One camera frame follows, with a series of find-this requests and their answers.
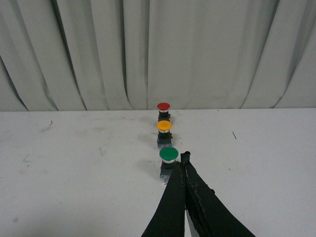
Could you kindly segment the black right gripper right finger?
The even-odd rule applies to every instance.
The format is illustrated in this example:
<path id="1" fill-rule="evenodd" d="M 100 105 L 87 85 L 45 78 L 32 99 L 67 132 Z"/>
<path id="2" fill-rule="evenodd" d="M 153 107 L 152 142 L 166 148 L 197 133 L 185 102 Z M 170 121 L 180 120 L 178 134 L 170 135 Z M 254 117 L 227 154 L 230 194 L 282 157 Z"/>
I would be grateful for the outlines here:
<path id="1" fill-rule="evenodd" d="M 184 153 L 186 208 L 195 231 L 200 237 L 253 237 L 218 199 L 199 176 L 190 162 L 190 153 Z"/>

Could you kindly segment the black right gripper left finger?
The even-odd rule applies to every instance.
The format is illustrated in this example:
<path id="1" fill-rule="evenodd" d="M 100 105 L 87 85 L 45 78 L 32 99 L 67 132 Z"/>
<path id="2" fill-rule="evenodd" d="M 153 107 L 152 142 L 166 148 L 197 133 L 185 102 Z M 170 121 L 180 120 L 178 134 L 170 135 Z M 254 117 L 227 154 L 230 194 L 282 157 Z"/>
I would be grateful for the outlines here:
<path id="1" fill-rule="evenodd" d="M 190 160 L 190 152 L 181 154 L 176 161 L 171 176 L 158 207 L 144 230 L 143 237 L 183 237 L 185 235 L 185 181 L 183 165 Z"/>

